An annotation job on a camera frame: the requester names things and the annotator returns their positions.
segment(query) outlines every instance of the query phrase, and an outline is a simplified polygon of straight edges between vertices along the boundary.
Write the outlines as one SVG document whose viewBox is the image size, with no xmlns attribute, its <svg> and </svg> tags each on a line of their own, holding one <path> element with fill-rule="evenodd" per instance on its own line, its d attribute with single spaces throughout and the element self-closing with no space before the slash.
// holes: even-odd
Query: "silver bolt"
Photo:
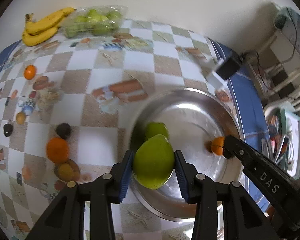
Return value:
<svg viewBox="0 0 300 240">
<path fill-rule="evenodd" d="M 110 173 L 105 173 L 105 174 L 102 175 L 102 178 L 103 179 L 111 179 L 112 175 Z"/>
<path fill-rule="evenodd" d="M 237 180 L 234 180 L 234 181 L 232 181 L 232 186 L 234 186 L 234 187 L 240 187 L 241 183 L 238 182 Z"/>
<path fill-rule="evenodd" d="M 196 176 L 195 176 L 197 179 L 200 179 L 200 180 L 203 180 L 206 178 L 206 176 L 202 173 L 198 173 Z"/>
<path fill-rule="evenodd" d="M 68 183 L 67 183 L 67 187 L 74 187 L 75 186 L 75 181 L 69 181 Z"/>
</svg>

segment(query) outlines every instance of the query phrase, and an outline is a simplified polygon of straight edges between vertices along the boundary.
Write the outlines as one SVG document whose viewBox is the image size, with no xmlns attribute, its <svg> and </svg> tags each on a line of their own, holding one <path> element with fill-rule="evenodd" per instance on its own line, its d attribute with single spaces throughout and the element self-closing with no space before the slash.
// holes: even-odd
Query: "tangerine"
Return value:
<svg viewBox="0 0 300 240">
<path fill-rule="evenodd" d="M 223 144 L 225 142 L 224 137 L 217 137 L 211 143 L 211 151 L 215 155 L 223 155 Z"/>
<path fill-rule="evenodd" d="M 25 71 L 23 72 L 23 76 L 27 80 L 31 80 L 34 78 L 35 74 L 37 73 L 37 68 L 34 65 L 29 65 L 25 68 Z"/>
<path fill-rule="evenodd" d="M 66 142 L 66 140 L 54 137 L 47 143 L 46 153 L 48 159 L 53 163 L 64 163 L 69 158 L 68 143 Z"/>
</svg>

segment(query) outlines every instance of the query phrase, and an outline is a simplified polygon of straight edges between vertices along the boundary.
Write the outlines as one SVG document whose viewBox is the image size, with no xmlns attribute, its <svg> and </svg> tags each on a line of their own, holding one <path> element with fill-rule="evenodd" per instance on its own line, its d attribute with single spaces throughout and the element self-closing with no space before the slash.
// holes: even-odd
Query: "bunch of bananas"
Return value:
<svg viewBox="0 0 300 240">
<path fill-rule="evenodd" d="M 32 21 L 33 13 L 26 14 L 26 27 L 22 33 L 22 41 L 29 47 L 46 41 L 57 33 L 60 22 L 74 10 L 72 7 L 66 7 L 37 22 Z"/>
</svg>

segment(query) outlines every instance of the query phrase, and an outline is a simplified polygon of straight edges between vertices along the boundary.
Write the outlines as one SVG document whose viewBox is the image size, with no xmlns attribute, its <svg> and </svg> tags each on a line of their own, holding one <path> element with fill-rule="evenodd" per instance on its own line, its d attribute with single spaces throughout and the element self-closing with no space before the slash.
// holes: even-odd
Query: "tablecloth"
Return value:
<svg viewBox="0 0 300 240">
<path fill-rule="evenodd" d="M 228 87 L 216 92 L 206 83 L 197 63 L 176 50 L 176 46 L 195 47 L 218 60 L 226 57 L 229 48 L 194 32 L 157 22 L 127 19 L 119 31 L 140 37 L 146 46 L 123 46 L 114 37 L 68 40 L 58 33 L 38 46 L 26 47 L 18 41 L 0 53 L 0 227 L 10 239 L 25 239 L 64 185 L 45 152 L 46 143 L 56 136 L 58 124 L 67 122 L 71 126 L 67 141 L 70 159 L 80 169 L 79 183 L 109 172 L 121 160 L 126 128 L 142 101 L 124 101 L 109 111 L 92 95 L 96 89 L 107 90 L 111 84 L 137 79 L 146 95 L 175 86 L 207 91 L 224 101 L 247 143 L 260 151 L 261 137 L 266 136 L 267 128 L 260 100 L 245 69 L 230 79 Z M 34 80 L 46 76 L 49 84 L 60 88 L 63 94 L 44 118 L 34 110 L 20 125 L 16 123 L 16 114 L 25 102 L 32 103 L 27 99 L 34 84 L 23 77 L 30 64 L 37 69 Z M 9 122 L 14 131 L 5 137 L 3 126 Z M 249 185 L 257 200 L 260 192 Z M 85 208 L 84 239 L 89 239 L 89 203 Z M 112 205 L 112 213 L 117 239 L 191 237 L 193 223 L 156 217 L 130 189 L 121 205 Z M 223 226 L 221 218 L 220 213 L 219 228 Z"/>
</svg>

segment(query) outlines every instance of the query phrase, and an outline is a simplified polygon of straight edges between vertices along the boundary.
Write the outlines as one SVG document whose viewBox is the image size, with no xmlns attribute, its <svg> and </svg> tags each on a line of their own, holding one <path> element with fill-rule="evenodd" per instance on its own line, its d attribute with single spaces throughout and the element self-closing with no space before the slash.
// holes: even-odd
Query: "checkered tablecloth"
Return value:
<svg viewBox="0 0 300 240">
<path fill-rule="evenodd" d="M 114 114 L 103 113 L 91 95 L 94 89 L 134 77 L 149 95 L 176 86 L 215 94 L 215 89 L 206 83 L 201 68 L 175 49 L 176 46 L 196 47 L 217 60 L 210 39 L 174 26 L 130 19 L 124 21 L 120 32 L 140 37 L 151 46 L 146 50 L 115 48 L 112 51 L 104 44 L 113 38 L 87 36 L 90 42 L 85 43 L 81 42 L 82 37 L 68 40 L 58 33 L 36 47 L 16 42 L 0 54 L 0 149 L 3 149 L 5 164 L 0 169 L 0 226 L 9 238 L 25 239 L 49 204 L 42 184 L 56 180 L 54 164 L 46 158 L 45 146 L 56 136 L 58 124 L 67 122 L 71 126 L 70 159 L 89 180 L 109 172 L 111 166 L 121 160 L 126 129 L 142 101 L 120 106 Z M 57 46 L 40 50 L 42 45 L 53 41 L 58 43 Z M 19 125 L 16 123 L 16 114 L 21 111 L 18 101 L 32 85 L 23 77 L 25 67 L 30 64 L 36 66 L 37 75 L 48 76 L 64 94 L 46 118 L 42 119 L 40 113 L 34 111 L 25 124 Z M 7 103 L 7 98 L 15 91 L 16 97 Z M 233 91 L 228 87 L 223 91 L 229 97 L 226 102 L 229 110 L 242 124 Z M 13 123 L 14 131 L 10 137 L 5 137 L 2 131 L 8 122 Z M 25 166 L 30 169 L 30 177 L 22 178 L 20 183 L 17 173 L 21 174 Z M 87 203 L 85 239 L 89 239 L 89 210 Z M 117 239 L 191 238 L 193 223 L 170 222 L 155 216 L 130 189 L 121 205 L 112 205 L 112 213 Z M 221 217 L 219 214 L 219 228 L 223 225 Z"/>
</svg>

